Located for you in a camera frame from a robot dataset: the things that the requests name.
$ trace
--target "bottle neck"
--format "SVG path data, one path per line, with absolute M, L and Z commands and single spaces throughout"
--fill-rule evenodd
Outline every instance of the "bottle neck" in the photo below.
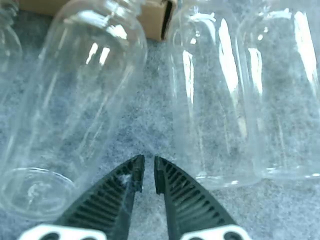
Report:
M 0 24 L 12 25 L 19 10 L 17 0 L 0 0 Z
M 100 0 L 100 2 L 115 15 L 136 17 L 141 14 L 141 5 L 145 0 Z

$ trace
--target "clear plastic bottle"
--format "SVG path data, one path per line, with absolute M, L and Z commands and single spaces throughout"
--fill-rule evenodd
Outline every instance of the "clear plastic bottle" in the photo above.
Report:
M 49 220 L 88 185 L 144 67 L 142 0 L 74 0 L 57 14 L 1 160 L 0 203 Z
M 320 176 L 319 13 L 316 0 L 263 0 L 239 28 L 264 178 Z
M 176 163 L 208 189 L 253 184 L 238 23 L 222 0 L 184 1 L 168 32 Z
M 0 153 L 9 135 L 10 119 L 15 112 L 12 105 L 14 80 L 22 59 L 19 38 L 12 29 L 18 2 L 0 0 Z

